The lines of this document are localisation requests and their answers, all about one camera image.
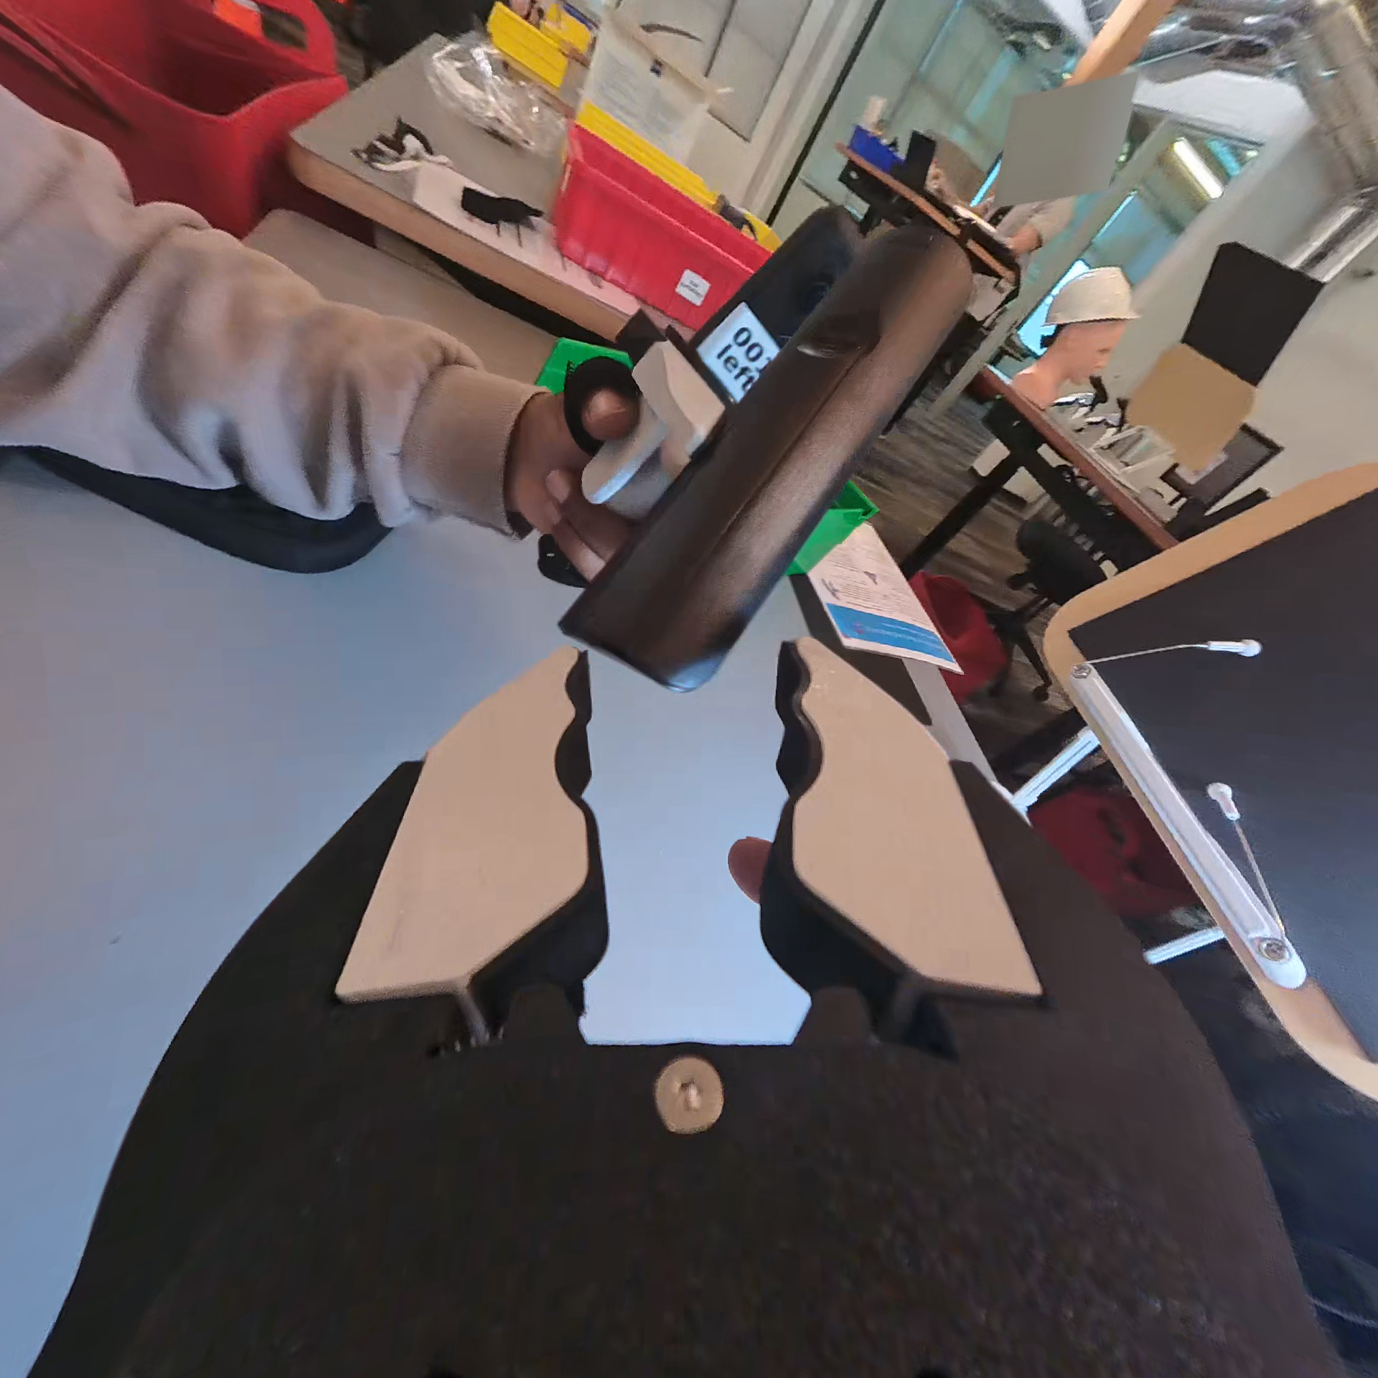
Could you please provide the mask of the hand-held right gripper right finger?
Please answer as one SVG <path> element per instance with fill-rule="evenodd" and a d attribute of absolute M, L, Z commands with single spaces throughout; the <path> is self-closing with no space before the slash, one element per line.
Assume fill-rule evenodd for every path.
<path fill-rule="evenodd" d="M 776 708 L 787 797 L 760 918 L 777 966 L 870 1005 L 1040 1001 L 954 762 L 922 719 L 812 636 L 780 648 Z"/>

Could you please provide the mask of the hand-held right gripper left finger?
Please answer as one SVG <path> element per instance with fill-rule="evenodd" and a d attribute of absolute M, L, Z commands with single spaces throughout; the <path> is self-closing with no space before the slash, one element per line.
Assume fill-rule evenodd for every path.
<path fill-rule="evenodd" d="M 336 998 L 480 1002 L 480 982 L 595 880 L 589 663 L 562 648 L 428 750 Z"/>

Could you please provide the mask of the black remote control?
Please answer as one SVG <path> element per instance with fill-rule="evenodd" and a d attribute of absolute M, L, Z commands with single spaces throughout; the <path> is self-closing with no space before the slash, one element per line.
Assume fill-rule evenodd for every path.
<path fill-rule="evenodd" d="M 675 692 L 708 684 L 964 313 L 932 223 L 863 243 L 560 632 Z"/>

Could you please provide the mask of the person's left forearm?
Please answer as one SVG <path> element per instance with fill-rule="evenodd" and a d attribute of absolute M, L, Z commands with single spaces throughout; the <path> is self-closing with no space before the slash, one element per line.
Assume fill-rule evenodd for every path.
<path fill-rule="evenodd" d="M 430 323 L 326 299 L 112 152 L 2 96 L 2 442 L 388 527 L 559 524 L 562 405 Z"/>

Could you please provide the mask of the person's left hand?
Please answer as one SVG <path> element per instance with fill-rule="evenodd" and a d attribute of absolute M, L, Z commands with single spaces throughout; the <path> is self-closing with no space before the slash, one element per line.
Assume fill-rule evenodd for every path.
<path fill-rule="evenodd" d="M 593 580 L 628 543 L 634 524 L 588 498 L 582 475 L 589 464 L 567 425 L 565 399 L 534 394 L 510 438 L 506 508 L 550 539 L 580 577 Z"/>

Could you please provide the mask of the green plastic bin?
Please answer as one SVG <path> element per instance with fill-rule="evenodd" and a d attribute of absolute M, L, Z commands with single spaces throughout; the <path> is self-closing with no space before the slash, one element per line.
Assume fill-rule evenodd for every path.
<path fill-rule="evenodd" d="M 635 392 L 632 361 L 628 353 L 596 348 L 560 338 L 537 378 L 539 388 L 562 398 L 563 419 L 572 428 L 576 444 L 588 457 L 602 447 L 588 431 L 582 409 L 598 391 L 612 391 L 631 399 Z M 837 493 L 819 526 L 801 544 L 789 567 L 791 577 L 809 574 L 826 556 L 847 541 L 857 530 L 872 524 L 880 510 L 850 481 Z M 537 546 L 539 573 L 565 587 L 585 589 L 586 577 L 578 572 L 555 537 L 543 536 Z"/>

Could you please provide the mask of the red plastic crate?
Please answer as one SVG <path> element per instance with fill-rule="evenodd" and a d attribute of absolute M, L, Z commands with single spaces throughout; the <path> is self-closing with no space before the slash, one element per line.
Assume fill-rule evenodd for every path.
<path fill-rule="evenodd" d="M 956 577 L 923 572 L 909 579 L 909 587 L 956 662 L 958 668 L 945 669 L 942 678 L 958 707 L 997 689 L 1012 655 L 977 595 Z"/>

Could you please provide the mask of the wooden office desk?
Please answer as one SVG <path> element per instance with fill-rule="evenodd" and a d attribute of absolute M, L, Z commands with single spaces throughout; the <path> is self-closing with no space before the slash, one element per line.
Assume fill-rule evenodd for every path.
<path fill-rule="evenodd" d="M 845 144 L 836 144 L 836 151 L 845 158 L 839 181 L 869 207 L 863 217 L 863 234 L 869 234 L 879 223 L 899 227 L 922 217 L 958 241 L 977 273 L 1012 289 L 1024 285 L 1018 257 L 981 217 L 929 191 L 906 185 Z"/>
<path fill-rule="evenodd" d="M 1119 569 L 1134 567 L 1179 540 L 1150 508 L 1048 412 L 991 368 L 964 392 L 985 405 L 982 422 L 1007 455 L 979 477 L 902 560 L 906 577 L 923 573 L 1020 474 L 1035 481 L 1056 508 Z"/>

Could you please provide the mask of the black office chair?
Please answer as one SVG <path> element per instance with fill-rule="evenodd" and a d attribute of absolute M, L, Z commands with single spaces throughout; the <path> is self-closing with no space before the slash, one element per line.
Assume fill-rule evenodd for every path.
<path fill-rule="evenodd" d="M 1010 577 L 1008 587 L 1030 597 L 1008 613 L 1008 630 L 1012 645 L 1024 655 L 1040 686 L 1033 691 L 1035 699 L 1045 702 L 1054 681 L 1035 648 L 1030 625 L 1044 612 L 1061 609 L 1080 595 L 1109 582 L 1103 563 L 1094 559 L 1093 551 L 1064 529 L 1043 518 L 1030 518 L 1018 527 L 1014 544 L 1025 560 L 1023 572 Z"/>

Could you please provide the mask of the clear plastic bag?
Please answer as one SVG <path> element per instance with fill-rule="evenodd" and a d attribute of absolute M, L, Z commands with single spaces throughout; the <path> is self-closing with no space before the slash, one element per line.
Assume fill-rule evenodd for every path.
<path fill-rule="evenodd" d="M 474 129 L 500 142 L 555 157 L 566 138 L 569 115 L 556 94 L 474 32 L 445 39 L 424 61 L 437 101 Z"/>

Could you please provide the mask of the black board with wooden edge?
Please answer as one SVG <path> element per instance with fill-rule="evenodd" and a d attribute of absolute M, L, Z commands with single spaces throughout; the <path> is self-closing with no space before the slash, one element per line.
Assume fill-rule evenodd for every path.
<path fill-rule="evenodd" d="M 1229 784 L 1308 979 L 1269 984 L 1228 942 L 1301 1051 L 1376 1101 L 1376 464 L 1310 480 L 1099 585 L 1057 612 L 1044 651 L 1076 663 L 1212 640 L 1104 679 L 1186 800 L 1235 851 L 1206 797 Z"/>

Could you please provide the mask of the mannequin head with white helmet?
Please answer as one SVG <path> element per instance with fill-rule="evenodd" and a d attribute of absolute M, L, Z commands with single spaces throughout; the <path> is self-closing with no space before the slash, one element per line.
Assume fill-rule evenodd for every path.
<path fill-rule="evenodd" d="M 1077 385 L 1089 384 L 1110 362 L 1140 313 L 1133 285 L 1122 267 L 1089 270 L 1051 300 L 1043 353 L 1020 371 L 1010 388 L 1033 405 L 1053 408 Z"/>

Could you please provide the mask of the beige cardboard box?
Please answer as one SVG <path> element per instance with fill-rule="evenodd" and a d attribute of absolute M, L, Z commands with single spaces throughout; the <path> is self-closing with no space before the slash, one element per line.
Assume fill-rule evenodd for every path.
<path fill-rule="evenodd" d="M 374 170 L 364 161 L 371 141 L 407 125 L 486 194 L 522 200 L 540 213 L 553 207 L 566 147 L 550 154 L 510 147 L 450 111 L 430 78 L 443 45 L 440 36 L 425 39 L 295 129 L 286 161 L 296 181 L 371 223 L 379 250 L 550 335 L 612 345 L 626 322 L 645 312 L 658 328 L 688 336 L 687 326 L 586 270 L 575 270 L 572 280 L 553 277 L 542 264 L 520 262 L 487 241 L 486 224 L 460 227 L 420 207 L 415 171 Z"/>

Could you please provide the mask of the brown cardboard piece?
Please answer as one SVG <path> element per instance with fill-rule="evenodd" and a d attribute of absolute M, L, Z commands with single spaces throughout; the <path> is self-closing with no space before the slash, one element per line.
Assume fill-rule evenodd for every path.
<path fill-rule="evenodd" d="M 1167 349 L 1129 398 L 1129 427 L 1146 428 L 1183 471 L 1199 474 L 1251 418 L 1258 388 L 1186 343 Z"/>

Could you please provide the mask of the silver metal duct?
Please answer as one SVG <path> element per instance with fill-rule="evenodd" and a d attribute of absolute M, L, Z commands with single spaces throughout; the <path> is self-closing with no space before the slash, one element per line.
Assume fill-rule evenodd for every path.
<path fill-rule="evenodd" d="M 1376 3 L 1314 2 L 1300 13 L 1291 40 L 1295 78 L 1347 190 L 1288 263 L 1328 285 L 1376 244 Z"/>

